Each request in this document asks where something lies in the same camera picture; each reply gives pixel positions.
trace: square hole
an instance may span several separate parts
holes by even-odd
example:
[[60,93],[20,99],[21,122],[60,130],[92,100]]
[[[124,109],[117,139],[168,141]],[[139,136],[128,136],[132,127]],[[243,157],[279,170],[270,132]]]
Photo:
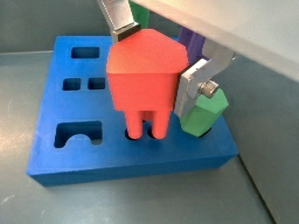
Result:
[[105,88],[105,78],[89,78],[88,79],[88,89],[104,89]]
[[80,78],[68,78],[63,81],[64,91],[80,90]]
[[97,59],[99,47],[72,47],[71,57],[76,59]]

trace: blue shape sorter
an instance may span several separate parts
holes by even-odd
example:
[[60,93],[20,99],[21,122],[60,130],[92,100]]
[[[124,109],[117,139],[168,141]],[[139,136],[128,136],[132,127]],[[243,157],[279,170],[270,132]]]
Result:
[[109,37],[57,37],[35,131],[28,175],[44,186],[220,167],[238,155],[223,117],[198,138],[172,115],[166,139],[127,137],[105,64]]

